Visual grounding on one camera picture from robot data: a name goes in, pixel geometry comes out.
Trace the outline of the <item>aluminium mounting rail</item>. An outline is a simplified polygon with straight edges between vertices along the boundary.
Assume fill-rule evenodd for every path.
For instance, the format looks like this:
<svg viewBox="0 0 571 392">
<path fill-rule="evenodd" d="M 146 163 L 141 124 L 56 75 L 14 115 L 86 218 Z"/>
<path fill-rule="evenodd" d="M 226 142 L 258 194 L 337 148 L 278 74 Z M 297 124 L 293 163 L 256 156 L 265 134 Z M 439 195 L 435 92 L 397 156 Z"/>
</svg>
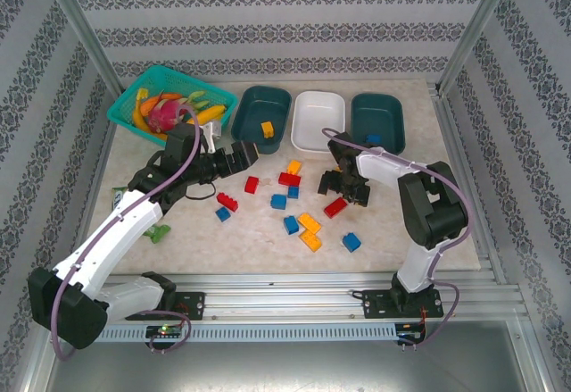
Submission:
<svg viewBox="0 0 571 392">
<path fill-rule="evenodd" d="M 361 302 L 352 292 L 388 289 L 390 273 L 171 274 L 182 291 L 203 292 L 206 322 L 302 323 L 360 321 Z M 518 285 L 500 284 L 493 271 L 445 271 L 440 280 L 460 290 L 454 321 L 527 318 Z"/>
</svg>

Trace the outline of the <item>yellow banana toy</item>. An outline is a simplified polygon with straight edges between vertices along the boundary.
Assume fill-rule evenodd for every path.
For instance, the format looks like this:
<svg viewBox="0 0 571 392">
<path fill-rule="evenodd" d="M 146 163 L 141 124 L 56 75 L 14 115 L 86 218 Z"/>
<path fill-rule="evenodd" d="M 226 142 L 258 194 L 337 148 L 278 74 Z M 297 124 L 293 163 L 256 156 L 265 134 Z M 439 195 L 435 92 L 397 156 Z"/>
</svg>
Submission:
<svg viewBox="0 0 571 392">
<path fill-rule="evenodd" d="M 139 98 L 137 98 L 135 101 L 135 107 L 134 107 L 133 112 L 132 112 L 132 119 L 133 119 L 134 125 L 137 129 L 142 130 L 145 133 L 151 134 L 152 131 L 149 128 L 149 126 L 146 123 L 143 115 L 140 112 L 140 104 L 141 104 L 141 100 Z"/>
<path fill-rule="evenodd" d="M 202 126 L 209 121 L 220 120 L 225 114 L 226 110 L 227 108 L 225 105 L 216 104 L 207 108 L 203 108 L 202 110 L 193 109 L 193 112 L 195 112 L 196 118 L 198 120 L 198 125 Z"/>
</svg>

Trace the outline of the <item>aluminium frame post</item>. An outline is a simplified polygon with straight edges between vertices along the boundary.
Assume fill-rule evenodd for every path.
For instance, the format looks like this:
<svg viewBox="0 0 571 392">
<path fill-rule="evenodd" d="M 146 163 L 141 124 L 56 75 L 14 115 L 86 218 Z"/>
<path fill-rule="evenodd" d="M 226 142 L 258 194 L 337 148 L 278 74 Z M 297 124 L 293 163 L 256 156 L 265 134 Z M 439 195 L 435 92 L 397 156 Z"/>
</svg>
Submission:
<svg viewBox="0 0 571 392">
<path fill-rule="evenodd" d="M 56 0 L 65 13 L 70 25 L 73 27 L 79 40 L 86 48 L 91 60 L 94 62 L 98 73 L 103 78 L 106 87 L 110 92 L 118 97 L 124 91 L 117 72 L 114 70 L 111 61 L 107 57 L 102 44 L 95 31 L 91 27 L 85 13 L 78 0 Z"/>
<path fill-rule="evenodd" d="M 434 93 L 436 96 L 442 96 L 451 88 L 452 83 L 457 78 L 476 41 L 492 17 L 499 1 L 500 0 L 481 0 L 478 4 L 464 33 L 459 39 L 459 43 L 446 64 L 441 78 L 434 84 Z"/>
</svg>

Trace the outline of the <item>white plastic bin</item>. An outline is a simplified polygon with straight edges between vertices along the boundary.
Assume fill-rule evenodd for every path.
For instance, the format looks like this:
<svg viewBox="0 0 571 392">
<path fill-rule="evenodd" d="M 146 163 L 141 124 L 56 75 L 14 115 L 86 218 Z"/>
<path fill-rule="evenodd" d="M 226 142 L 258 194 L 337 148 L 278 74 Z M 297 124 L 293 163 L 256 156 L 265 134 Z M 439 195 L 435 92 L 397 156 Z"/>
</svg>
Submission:
<svg viewBox="0 0 571 392">
<path fill-rule="evenodd" d="M 320 157 L 330 154 L 329 138 L 322 130 L 345 131 L 345 101 L 333 92 L 303 91 L 295 99 L 291 142 L 301 153 Z"/>
</svg>

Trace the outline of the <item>pink dragon fruit toy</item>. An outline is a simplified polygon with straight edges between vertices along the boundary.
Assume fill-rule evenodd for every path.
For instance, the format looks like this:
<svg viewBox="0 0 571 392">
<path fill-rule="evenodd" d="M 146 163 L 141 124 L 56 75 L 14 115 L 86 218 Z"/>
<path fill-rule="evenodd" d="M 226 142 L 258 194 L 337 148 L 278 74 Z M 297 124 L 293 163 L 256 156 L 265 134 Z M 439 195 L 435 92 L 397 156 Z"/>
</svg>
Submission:
<svg viewBox="0 0 571 392">
<path fill-rule="evenodd" d="M 180 122 L 187 112 L 178 100 L 160 101 L 148 114 L 147 123 L 153 133 L 166 133 Z"/>
</svg>

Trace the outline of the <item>orange carrot toy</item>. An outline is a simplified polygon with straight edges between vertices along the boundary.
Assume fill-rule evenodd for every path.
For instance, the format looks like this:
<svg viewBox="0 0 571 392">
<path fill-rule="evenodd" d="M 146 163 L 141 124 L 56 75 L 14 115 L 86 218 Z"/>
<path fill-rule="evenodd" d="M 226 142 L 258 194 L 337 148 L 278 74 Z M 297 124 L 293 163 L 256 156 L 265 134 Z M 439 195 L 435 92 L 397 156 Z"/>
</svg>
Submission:
<svg viewBox="0 0 571 392">
<path fill-rule="evenodd" d="M 147 116 L 149 112 L 161 101 L 161 100 L 179 100 L 182 95 L 178 93 L 164 93 L 158 96 L 152 96 L 143 103 L 140 104 L 140 112 L 143 116 Z"/>
</svg>

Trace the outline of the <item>teal plastic mesh basket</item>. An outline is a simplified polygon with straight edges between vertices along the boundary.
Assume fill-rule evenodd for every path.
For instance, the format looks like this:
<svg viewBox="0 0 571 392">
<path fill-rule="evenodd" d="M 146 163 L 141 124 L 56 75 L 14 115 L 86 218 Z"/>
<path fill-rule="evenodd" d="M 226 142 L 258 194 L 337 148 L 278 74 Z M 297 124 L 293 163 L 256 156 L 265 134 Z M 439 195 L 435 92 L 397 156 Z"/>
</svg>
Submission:
<svg viewBox="0 0 571 392">
<path fill-rule="evenodd" d="M 133 121 L 133 111 L 136 105 L 137 91 L 145 88 L 149 91 L 150 96 L 157 96 L 161 91 L 165 93 L 179 93 L 181 95 L 190 95 L 195 91 L 205 91 L 205 96 L 201 100 L 208 100 L 209 107 L 222 104 L 226 107 L 224 114 L 220 118 L 221 128 L 226 129 L 232 112 L 235 110 L 238 99 L 236 95 L 217 88 L 212 84 L 208 84 L 199 79 L 191 78 L 181 72 L 174 71 L 161 65 L 151 66 L 144 71 L 114 102 L 107 111 L 109 121 L 128 129 L 139 137 L 155 143 L 157 146 L 164 147 L 165 141 L 156 136 L 139 129 Z"/>
</svg>

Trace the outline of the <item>green vegetable toy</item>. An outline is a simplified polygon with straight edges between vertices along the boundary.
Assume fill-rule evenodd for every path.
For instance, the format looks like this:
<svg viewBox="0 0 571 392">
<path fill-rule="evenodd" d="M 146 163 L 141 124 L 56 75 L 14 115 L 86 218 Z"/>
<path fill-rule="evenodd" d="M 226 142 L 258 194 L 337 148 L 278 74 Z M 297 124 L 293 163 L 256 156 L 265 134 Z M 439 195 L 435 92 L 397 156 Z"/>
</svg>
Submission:
<svg viewBox="0 0 571 392">
<path fill-rule="evenodd" d="M 195 91 L 188 96 L 186 103 L 195 110 L 201 110 L 210 104 L 210 101 L 205 98 L 206 94 L 204 90 Z"/>
</svg>

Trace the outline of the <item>dark teal plastic bin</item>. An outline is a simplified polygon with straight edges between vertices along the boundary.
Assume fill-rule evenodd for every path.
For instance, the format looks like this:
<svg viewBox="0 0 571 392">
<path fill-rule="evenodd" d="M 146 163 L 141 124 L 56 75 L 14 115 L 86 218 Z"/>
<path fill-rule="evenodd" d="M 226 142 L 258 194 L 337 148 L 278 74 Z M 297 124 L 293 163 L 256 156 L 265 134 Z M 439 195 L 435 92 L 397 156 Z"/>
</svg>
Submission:
<svg viewBox="0 0 571 392">
<path fill-rule="evenodd" d="M 379 146 L 391 154 L 401 154 L 406 146 L 401 102 L 386 94 L 356 95 L 351 103 L 350 134 L 352 140 L 362 146 L 367 144 L 367 135 L 380 135 L 382 141 Z"/>
<path fill-rule="evenodd" d="M 291 103 L 292 97 L 285 89 L 260 85 L 247 88 L 237 107 L 231 136 L 235 141 L 253 142 L 260 154 L 274 154 L 285 134 Z M 262 136 L 264 121 L 272 122 L 273 138 Z"/>
</svg>

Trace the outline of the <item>aluminium side rail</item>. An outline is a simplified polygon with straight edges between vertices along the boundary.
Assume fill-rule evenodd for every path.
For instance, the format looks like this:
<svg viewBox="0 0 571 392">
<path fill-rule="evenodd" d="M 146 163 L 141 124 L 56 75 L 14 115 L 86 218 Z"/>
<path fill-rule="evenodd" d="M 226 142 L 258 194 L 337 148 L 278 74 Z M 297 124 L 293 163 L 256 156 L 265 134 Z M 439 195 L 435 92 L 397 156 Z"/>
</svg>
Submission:
<svg viewBox="0 0 571 392">
<path fill-rule="evenodd" d="M 53 268 L 86 238 L 113 133 L 106 116 L 112 101 L 102 97 L 80 123 L 39 241 L 37 267 Z"/>
<path fill-rule="evenodd" d="M 467 154 L 464 139 L 458 129 L 455 115 L 448 99 L 440 94 L 438 88 L 439 86 L 435 83 L 427 84 L 428 94 L 442 132 L 443 143 L 450 157 L 454 176 L 473 206 L 475 219 L 472 236 L 477 252 L 490 261 L 498 284 L 516 285 L 518 289 L 521 289 L 521 283 L 506 268 L 501 254 L 500 241 L 487 216 L 479 183 L 474 175 L 472 163 Z"/>
</svg>

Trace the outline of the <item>small green plastic toy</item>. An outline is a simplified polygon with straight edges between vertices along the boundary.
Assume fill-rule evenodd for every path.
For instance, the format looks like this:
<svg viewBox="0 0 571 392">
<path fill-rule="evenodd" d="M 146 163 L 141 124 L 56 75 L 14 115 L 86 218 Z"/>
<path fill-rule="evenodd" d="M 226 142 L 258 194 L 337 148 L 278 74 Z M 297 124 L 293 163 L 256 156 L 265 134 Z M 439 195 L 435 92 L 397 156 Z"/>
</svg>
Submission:
<svg viewBox="0 0 571 392">
<path fill-rule="evenodd" d="M 147 229 L 143 235 L 151 240 L 153 244 L 159 243 L 169 232 L 171 227 L 169 225 L 153 225 Z"/>
</svg>

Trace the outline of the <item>small circuit board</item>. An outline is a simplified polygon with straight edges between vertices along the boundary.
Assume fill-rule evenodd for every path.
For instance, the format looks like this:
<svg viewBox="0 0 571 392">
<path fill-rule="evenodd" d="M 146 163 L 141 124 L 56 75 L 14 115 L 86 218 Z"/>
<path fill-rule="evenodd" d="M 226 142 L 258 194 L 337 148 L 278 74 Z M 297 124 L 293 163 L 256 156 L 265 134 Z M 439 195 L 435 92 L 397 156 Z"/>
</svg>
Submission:
<svg viewBox="0 0 571 392">
<path fill-rule="evenodd" d="M 422 322 L 396 323 L 395 331 L 398 340 L 408 345 L 419 344 L 426 337 L 426 325 Z"/>
<path fill-rule="evenodd" d="M 180 338 L 182 335 L 182 328 L 178 325 L 161 325 L 161 326 L 147 326 L 145 331 L 146 338 Z"/>
</svg>

